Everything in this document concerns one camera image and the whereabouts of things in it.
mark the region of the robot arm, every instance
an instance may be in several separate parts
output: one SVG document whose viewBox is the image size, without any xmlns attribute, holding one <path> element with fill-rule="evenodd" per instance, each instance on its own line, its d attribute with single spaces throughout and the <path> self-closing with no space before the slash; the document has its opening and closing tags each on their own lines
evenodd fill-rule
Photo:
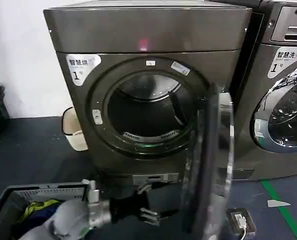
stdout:
<svg viewBox="0 0 297 240">
<path fill-rule="evenodd" d="M 157 213 L 149 208 L 147 192 L 169 183 L 147 183 L 127 198 L 101 201 L 100 190 L 96 188 L 95 181 L 83 182 L 89 186 L 87 201 L 80 199 L 65 201 L 49 220 L 27 232 L 20 240 L 79 240 L 90 230 L 117 223 L 130 215 L 137 216 L 145 223 L 158 226 L 161 219 L 178 211 L 176 209 Z"/>
</svg>

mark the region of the dark floor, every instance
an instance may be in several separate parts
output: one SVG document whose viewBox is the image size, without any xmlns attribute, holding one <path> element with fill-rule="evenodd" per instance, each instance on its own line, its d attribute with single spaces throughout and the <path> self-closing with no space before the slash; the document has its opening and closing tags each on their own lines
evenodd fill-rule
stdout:
<svg viewBox="0 0 297 240">
<path fill-rule="evenodd" d="M 59 117 L 13 119 L 0 136 L 0 194 L 9 185 L 80 182 L 92 178 L 94 166 L 87 151 L 76 152 L 61 133 Z M 297 176 L 270 181 L 282 201 L 288 202 L 297 222 Z M 156 196 L 167 201 L 168 190 Z M 256 224 L 257 240 L 296 239 L 277 208 L 268 208 L 271 199 L 260 182 L 234 182 L 230 208 L 247 208 Z M 183 239 L 174 230 L 174 221 L 156 228 L 128 218 L 96 232 L 96 239 Z"/>
</svg>

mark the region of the green floor line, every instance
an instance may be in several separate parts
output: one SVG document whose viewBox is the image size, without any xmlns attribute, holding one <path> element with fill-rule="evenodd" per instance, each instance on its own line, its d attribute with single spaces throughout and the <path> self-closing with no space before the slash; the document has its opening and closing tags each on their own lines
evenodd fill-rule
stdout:
<svg viewBox="0 0 297 240">
<path fill-rule="evenodd" d="M 281 201 L 278 194 L 268 180 L 262 180 L 261 183 L 273 200 Z M 297 239 L 297 223 L 293 220 L 290 212 L 284 206 L 279 206 L 277 208 Z"/>
</svg>

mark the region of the front-load washer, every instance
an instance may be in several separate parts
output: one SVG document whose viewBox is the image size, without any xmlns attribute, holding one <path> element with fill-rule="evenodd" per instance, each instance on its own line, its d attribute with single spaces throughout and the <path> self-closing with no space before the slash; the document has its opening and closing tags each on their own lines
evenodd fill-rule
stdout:
<svg viewBox="0 0 297 240">
<path fill-rule="evenodd" d="M 95 166 L 176 181 L 210 84 L 227 90 L 251 9 L 208 1 L 90 1 L 44 11 Z"/>
<path fill-rule="evenodd" d="M 254 9 L 230 87 L 235 93 L 234 178 L 295 175 L 297 0 L 238 4 Z"/>
</svg>

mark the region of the label sticker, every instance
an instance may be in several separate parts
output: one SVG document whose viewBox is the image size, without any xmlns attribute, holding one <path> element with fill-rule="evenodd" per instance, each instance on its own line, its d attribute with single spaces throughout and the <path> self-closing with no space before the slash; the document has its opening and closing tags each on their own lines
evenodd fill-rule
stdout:
<svg viewBox="0 0 297 240">
<path fill-rule="evenodd" d="M 97 54 L 68 54 L 66 61 L 73 83 L 82 86 L 90 72 L 101 63 Z"/>
<path fill-rule="evenodd" d="M 146 66 L 155 66 L 156 62 L 154 60 L 147 60 Z"/>
<path fill-rule="evenodd" d="M 275 78 L 280 72 L 297 61 L 297 46 L 280 47 L 267 73 L 269 79 Z"/>
<path fill-rule="evenodd" d="M 182 64 L 179 64 L 178 62 L 174 61 L 172 65 L 170 66 L 171 69 L 174 69 L 175 71 L 183 74 L 184 76 L 189 75 L 191 69 L 187 68 L 186 66 L 183 66 Z"/>
<path fill-rule="evenodd" d="M 93 119 L 96 125 L 101 125 L 103 124 L 102 116 L 101 116 L 101 111 L 98 109 L 93 109 L 92 110 L 92 115 Z"/>
</svg>

